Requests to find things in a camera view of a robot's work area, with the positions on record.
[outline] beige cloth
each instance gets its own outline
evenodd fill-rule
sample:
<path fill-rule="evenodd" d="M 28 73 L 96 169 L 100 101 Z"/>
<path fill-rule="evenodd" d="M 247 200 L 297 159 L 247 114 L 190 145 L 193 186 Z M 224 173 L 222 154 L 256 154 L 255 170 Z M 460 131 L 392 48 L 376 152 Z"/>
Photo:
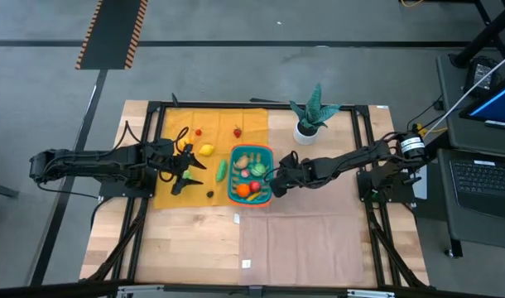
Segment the beige cloth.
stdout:
<path fill-rule="evenodd" d="M 318 190 L 295 188 L 240 218 L 242 285 L 353 286 L 363 282 L 354 171 Z"/>

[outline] cucumber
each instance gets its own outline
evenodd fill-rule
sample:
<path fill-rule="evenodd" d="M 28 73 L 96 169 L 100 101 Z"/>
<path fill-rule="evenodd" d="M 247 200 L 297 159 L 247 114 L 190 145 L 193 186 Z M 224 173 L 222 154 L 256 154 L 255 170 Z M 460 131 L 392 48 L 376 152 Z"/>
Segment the cucumber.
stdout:
<path fill-rule="evenodd" d="M 221 160 L 219 162 L 218 172 L 216 173 L 216 182 L 220 182 L 225 179 L 225 175 L 227 174 L 227 161 Z"/>

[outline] teal basket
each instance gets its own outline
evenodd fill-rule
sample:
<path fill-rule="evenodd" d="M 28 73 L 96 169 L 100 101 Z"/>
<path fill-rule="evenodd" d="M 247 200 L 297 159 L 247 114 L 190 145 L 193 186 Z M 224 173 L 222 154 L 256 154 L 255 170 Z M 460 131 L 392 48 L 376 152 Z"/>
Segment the teal basket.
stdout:
<path fill-rule="evenodd" d="M 241 170 L 234 168 L 234 162 L 242 156 L 248 157 L 247 168 L 249 170 L 249 177 L 243 178 Z M 246 207 L 264 207 L 269 204 L 271 200 L 271 188 L 269 184 L 263 181 L 264 175 L 255 176 L 252 174 L 253 167 L 257 164 L 263 164 L 266 167 L 267 180 L 271 180 L 273 176 L 273 157 L 271 148 L 262 145 L 237 145 L 230 153 L 230 162 L 228 165 L 228 186 L 227 193 L 230 200 L 238 205 Z M 236 193 L 236 187 L 240 184 L 249 184 L 251 181 L 258 181 L 262 186 L 260 195 L 254 199 L 242 198 Z"/>

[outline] orange cloth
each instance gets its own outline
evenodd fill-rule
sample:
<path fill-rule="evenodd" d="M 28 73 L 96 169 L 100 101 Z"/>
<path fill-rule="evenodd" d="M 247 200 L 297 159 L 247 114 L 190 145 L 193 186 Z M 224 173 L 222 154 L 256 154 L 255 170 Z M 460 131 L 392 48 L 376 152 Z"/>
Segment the orange cloth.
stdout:
<path fill-rule="evenodd" d="M 225 179 L 216 182 L 219 163 L 225 159 L 227 167 L 231 166 L 228 159 L 235 145 L 243 143 L 267 145 L 269 142 L 267 116 L 268 111 L 262 108 L 167 108 L 162 137 L 175 140 L 180 130 L 188 127 L 186 136 L 194 144 L 195 158 L 207 169 L 201 170 L 191 166 L 189 171 L 192 178 L 204 184 L 186 186 L 180 195 L 171 195 L 171 186 L 175 179 L 168 183 L 157 179 L 155 209 L 231 205 L 227 195 L 228 168 Z M 242 136 L 239 138 L 233 134 L 236 127 L 242 130 Z M 201 136 L 195 135 L 196 129 L 201 130 Z M 204 144 L 214 146 L 215 150 L 211 156 L 202 156 L 198 153 Z M 168 178 L 169 175 L 163 173 L 163 177 Z M 209 191 L 214 192 L 212 198 L 206 196 Z"/>

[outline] gray floor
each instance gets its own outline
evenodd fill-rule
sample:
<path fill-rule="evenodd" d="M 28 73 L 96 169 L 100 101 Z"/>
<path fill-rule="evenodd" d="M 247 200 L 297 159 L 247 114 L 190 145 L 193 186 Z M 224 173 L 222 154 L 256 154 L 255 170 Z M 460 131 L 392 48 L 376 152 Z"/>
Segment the gray floor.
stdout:
<path fill-rule="evenodd" d="M 498 2 L 485 3 L 493 14 Z M 81 39 L 94 0 L 0 0 L 0 39 Z M 483 28 L 473 5 L 396 0 L 153 0 L 143 40 L 468 41 Z M 317 82 L 329 103 L 385 104 L 396 129 L 440 95 L 435 58 L 449 50 L 331 48 L 139 48 L 129 71 L 109 71 L 87 142 L 111 147 L 125 99 L 305 101 Z M 71 148 L 97 71 L 74 70 L 78 48 L 0 48 L 0 287 L 22 286 L 54 195 L 27 178 L 28 159 Z M 498 57 L 496 52 L 487 55 Z M 437 115 L 429 111 L 427 122 Z M 96 193 L 92 180 L 75 191 Z M 96 202 L 73 196 L 46 283 L 76 281 Z M 445 223 L 420 220 L 430 283 L 443 290 L 505 296 L 505 249 L 464 245 L 450 260 Z"/>

